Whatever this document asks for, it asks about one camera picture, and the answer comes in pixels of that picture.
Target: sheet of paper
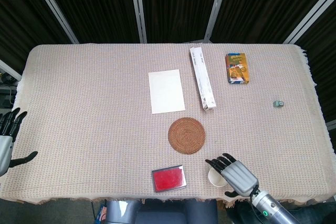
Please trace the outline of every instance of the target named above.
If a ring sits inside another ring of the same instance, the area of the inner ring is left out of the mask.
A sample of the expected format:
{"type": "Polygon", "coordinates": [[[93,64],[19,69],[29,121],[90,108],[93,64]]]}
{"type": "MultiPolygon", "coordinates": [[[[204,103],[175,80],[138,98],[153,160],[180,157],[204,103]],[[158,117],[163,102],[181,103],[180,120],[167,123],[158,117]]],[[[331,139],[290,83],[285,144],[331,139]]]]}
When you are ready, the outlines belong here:
{"type": "Polygon", "coordinates": [[[152,114],[185,110],[178,69],[148,73],[152,114]]]}

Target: white cardboard box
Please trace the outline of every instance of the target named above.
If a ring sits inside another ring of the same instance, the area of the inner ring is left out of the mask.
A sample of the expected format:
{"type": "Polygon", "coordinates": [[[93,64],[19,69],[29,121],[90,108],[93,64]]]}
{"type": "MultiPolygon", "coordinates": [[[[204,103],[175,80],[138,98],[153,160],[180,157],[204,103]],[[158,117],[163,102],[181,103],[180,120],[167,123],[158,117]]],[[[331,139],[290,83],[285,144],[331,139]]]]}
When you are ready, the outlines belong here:
{"type": "Polygon", "coordinates": [[[192,47],[190,49],[191,58],[193,60],[195,75],[199,94],[201,95],[202,105],[205,110],[216,107],[214,95],[210,85],[208,72],[206,70],[204,56],[201,47],[192,47]]]}

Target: woven tablecloth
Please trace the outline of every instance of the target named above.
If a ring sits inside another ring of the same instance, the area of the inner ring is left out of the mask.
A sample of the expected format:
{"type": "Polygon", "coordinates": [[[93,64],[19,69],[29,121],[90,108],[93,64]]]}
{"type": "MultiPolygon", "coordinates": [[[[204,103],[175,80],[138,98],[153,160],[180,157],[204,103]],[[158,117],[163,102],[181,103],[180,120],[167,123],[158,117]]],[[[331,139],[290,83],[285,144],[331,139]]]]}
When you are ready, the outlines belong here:
{"type": "Polygon", "coordinates": [[[318,201],[336,194],[336,157],[303,51],[295,45],[41,45],[29,54],[15,106],[27,110],[0,197],[232,199],[207,179],[206,158],[227,152],[277,199],[318,201]],[[202,109],[190,48],[201,46],[217,107],[202,109]],[[225,55],[247,55],[250,83],[229,84],[225,55]],[[185,111],[151,114],[148,73],[179,69],[185,111]],[[283,108],[273,102],[284,101],[283,108]],[[202,123],[200,151],[169,144],[182,117],[202,123]],[[155,193],[151,170],[183,165],[187,187],[155,193]]]}

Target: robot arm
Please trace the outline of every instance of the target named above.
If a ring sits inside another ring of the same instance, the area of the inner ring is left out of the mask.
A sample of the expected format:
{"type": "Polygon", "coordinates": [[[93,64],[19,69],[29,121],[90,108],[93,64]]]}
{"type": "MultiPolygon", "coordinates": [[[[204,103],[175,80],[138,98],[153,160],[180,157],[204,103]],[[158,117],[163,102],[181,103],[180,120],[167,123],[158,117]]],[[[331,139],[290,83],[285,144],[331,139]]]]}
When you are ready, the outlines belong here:
{"type": "Polygon", "coordinates": [[[0,114],[0,177],[7,172],[8,168],[25,164],[37,155],[37,152],[32,152],[27,157],[11,160],[20,124],[27,115],[27,112],[25,111],[15,119],[15,116],[19,113],[19,111],[20,108],[16,108],[4,116],[0,114]]]}
{"type": "Polygon", "coordinates": [[[205,162],[210,164],[234,188],[234,192],[225,192],[228,197],[250,197],[251,203],[274,224],[299,224],[299,222],[266,191],[260,191],[259,181],[240,161],[223,153],[217,159],[205,162]]]}

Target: round coaster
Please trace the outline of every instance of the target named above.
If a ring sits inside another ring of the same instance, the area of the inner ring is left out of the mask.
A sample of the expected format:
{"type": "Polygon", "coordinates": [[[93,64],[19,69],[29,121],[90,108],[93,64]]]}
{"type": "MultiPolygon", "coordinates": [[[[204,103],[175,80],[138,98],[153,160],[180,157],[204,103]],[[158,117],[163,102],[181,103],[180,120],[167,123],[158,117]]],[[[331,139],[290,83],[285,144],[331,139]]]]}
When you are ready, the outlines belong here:
{"type": "Polygon", "coordinates": [[[193,154],[204,145],[205,131],[198,120],[180,118],[170,126],[168,139],[170,145],[178,152],[193,154]]]}

